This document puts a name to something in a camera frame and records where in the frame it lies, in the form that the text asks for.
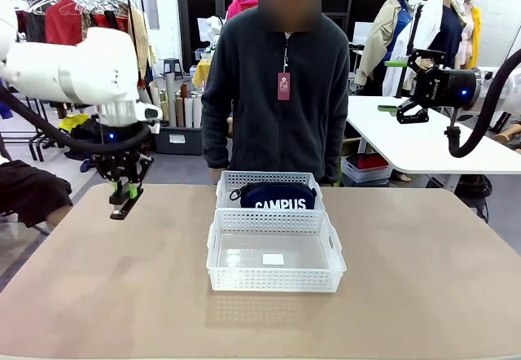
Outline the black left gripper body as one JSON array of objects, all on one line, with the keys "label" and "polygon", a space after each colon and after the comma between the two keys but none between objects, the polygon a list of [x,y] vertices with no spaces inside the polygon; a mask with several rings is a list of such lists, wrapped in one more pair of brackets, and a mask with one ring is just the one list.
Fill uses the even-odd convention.
[{"label": "black left gripper body", "polygon": [[[135,140],[141,133],[142,128],[142,123],[134,123],[122,127],[100,125],[101,144],[120,144],[127,140]],[[141,144],[138,143],[126,151],[119,150],[105,154],[94,154],[93,160],[95,163],[99,161],[109,161],[110,163],[113,161],[116,161],[117,163],[137,163],[139,158],[138,150],[140,146]]]}]

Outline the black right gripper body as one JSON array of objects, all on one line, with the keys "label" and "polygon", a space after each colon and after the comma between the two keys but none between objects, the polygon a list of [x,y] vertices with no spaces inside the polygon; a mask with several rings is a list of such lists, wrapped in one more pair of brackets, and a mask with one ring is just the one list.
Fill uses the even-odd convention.
[{"label": "black right gripper body", "polygon": [[471,109],[481,91],[481,71],[435,66],[417,73],[414,102],[422,108]]}]

